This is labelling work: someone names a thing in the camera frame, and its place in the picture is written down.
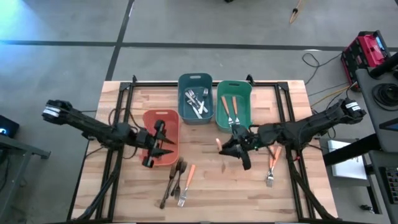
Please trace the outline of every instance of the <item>orange plastic bin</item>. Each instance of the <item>orange plastic bin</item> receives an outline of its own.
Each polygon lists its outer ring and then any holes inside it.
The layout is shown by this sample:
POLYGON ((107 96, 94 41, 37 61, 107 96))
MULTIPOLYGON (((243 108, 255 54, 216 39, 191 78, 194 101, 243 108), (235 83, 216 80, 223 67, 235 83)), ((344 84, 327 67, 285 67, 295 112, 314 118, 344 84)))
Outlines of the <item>orange plastic bin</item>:
MULTIPOLYGON (((166 138, 175 144, 163 142, 162 149, 168 149, 173 153, 166 154, 160 158, 154 158, 154 166, 167 166, 173 164, 178 159, 178 140, 180 136, 180 120, 178 113, 174 110, 149 110, 142 117, 144 126, 151 134, 155 134, 155 122, 159 119, 165 122, 166 138)), ((140 160, 142 161, 147 155, 147 150, 141 151, 140 160)))

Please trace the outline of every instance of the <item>wooden table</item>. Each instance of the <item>wooden table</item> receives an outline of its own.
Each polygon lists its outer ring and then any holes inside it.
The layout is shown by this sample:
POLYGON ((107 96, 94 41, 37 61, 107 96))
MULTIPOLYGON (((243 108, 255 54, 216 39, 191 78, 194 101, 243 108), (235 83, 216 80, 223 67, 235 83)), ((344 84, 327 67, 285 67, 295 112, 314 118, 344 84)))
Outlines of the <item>wooden table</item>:
MULTIPOLYGON (((311 109, 304 82, 288 83, 296 119, 310 116, 311 109)), ((116 106, 119 84, 120 82, 104 83, 96 119, 108 123, 108 115, 116 106)), ((213 89, 213 96, 216 97, 216 88, 213 89)), ((251 100, 254 124, 279 122, 273 88, 254 87, 251 100)), ((289 119, 285 101, 284 107, 285 117, 289 119)), ((176 87, 134 88, 132 113, 140 125, 143 125, 142 115, 145 111, 160 108, 177 111, 176 87)), ((285 151, 282 151, 274 169, 274 187, 268 188, 264 182, 269 161, 266 150, 251 151, 252 168, 244 171, 241 160, 218 154, 215 137, 225 142, 230 135, 218 131, 214 118, 211 123, 201 126, 188 126, 180 121, 180 155, 188 161, 188 168, 190 164, 197 166, 183 208, 178 208, 177 201, 173 198, 168 199, 165 209, 159 208, 169 181, 170 167, 145 168, 138 156, 123 160, 114 222, 297 221, 285 151)), ((318 145, 318 141, 314 140, 312 144, 318 145)), ((87 153, 99 146, 98 142, 91 142, 87 153)), ((133 150, 132 147, 126 146, 124 156, 128 157, 133 150)), ((303 154, 311 190, 321 204, 337 217, 322 152, 308 147, 303 154)), ((103 149, 86 159, 72 218, 81 215, 98 193, 105 158, 106 150, 103 149)), ((183 186, 187 175, 188 171, 182 176, 183 186)), ((301 189, 300 198, 305 217, 308 217, 301 189)), ((104 215, 108 211, 107 204, 104 206, 104 215)))

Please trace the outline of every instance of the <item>concrete floor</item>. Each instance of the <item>concrete floor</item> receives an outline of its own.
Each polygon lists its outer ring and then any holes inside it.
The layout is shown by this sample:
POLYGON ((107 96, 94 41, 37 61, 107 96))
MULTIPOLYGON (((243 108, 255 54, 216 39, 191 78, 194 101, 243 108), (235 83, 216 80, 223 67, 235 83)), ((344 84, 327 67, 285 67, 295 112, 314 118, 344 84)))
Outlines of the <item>concrete floor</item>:
MULTIPOLYGON (((128 0, 0 1, 0 40, 116 42, 128 0)), ((122 48, 112 80, 176 80, 183 73, 206 72, 215 80, 307 80, 313 68, 305 51, 291 45, 347 46, 362 30, 381 30, 389 47, 398 47, 398 7, 394 0, 305 1, 289 25, 296 0, 136 0, 125 42, 285 45, 284 50, 122 48)), ((0 45, 0 114, 21 124, 18 140, 52 151, 34 158, 16 204, 28 223, 66 219, 87 141, 68 126, 46 123, 41 112, 48 99, 72 102, 79 110, 95 110, 114 47, 0 45)), ((313 52, 320 62, 339 51, 313 52)), ((308 94, 346 82, 340 61, 319 69, 308 94)), ((314 103, 333 90, 310 97, 314 103)), ((362 96, 351 93, 365 108, 362 96)), ((328 101, 317 104, 322 110, 328 101)), ((338 138, 373 133, 369 117, 353 126, 337 126, 338 138)), ((339 217, 389 223, 358 206, 369 204, 364 187, 333 185, 339 217)), ((10 222, 20 218, 13 213, 10 222)))

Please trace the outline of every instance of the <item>blue plastic bin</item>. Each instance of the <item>blue plastic bin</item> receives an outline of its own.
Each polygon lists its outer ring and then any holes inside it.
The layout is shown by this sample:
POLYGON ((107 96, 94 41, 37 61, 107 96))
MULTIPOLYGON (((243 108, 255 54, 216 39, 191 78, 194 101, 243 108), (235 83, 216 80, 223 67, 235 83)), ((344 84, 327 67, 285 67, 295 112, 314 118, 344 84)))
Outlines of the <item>blue plastic bin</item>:
POLYGON ((188 73, 180 76, 178 79, 178 113, 184 123, 195 125, 210 122, 214 115, 212 84, 212 77, 206 73, 188 73), (188 97, 185 96, 185 92, 192 90, 198 99, 203 101, 202 95, 205 88, 208 89, 208 96, 205 98, 205 107, 208 112, 203 112, 202 119, 199 119, 192 106, 187 103, 188 97))

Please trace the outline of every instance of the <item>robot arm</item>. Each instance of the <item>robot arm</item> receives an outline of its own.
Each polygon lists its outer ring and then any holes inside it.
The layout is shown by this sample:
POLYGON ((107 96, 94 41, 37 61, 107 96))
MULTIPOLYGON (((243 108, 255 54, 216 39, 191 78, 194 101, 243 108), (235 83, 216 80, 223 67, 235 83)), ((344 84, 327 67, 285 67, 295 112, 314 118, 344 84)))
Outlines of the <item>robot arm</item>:
POLYGON ((127 144, 148 149, 148 155, 142 163, 146 167, 152 168, 153 157, 160 157, 173 152, 159 148, 160 143, 158 141, 174 144, 174 142, 165 137, 165 123, 161 120, 156 122, 156 133, 151 135, 145 128, 138 129, 126 123, 118 123, 114 126, 104 124, 76 110, 71 103, 61 100, 48 100, 42 116, 45 121, 53 124, 69 124, 83 131, 82 135, 85 138, 95 138, 108 148, 117 149, 127 144))
POLYGON ((302 150, 311 141, 312 137, 337 124, 356 124, 366 115, 357 102, 345 99, 321 113, 307 117, 300 121, 263 124, 258 127, 257 133, 247 130, 244 126, 233 124, 231 139, 222 145, 221 155, 242 158, 245 170, 251 168, 248 151, 267 147, 275 142, 292 146, 302 150))

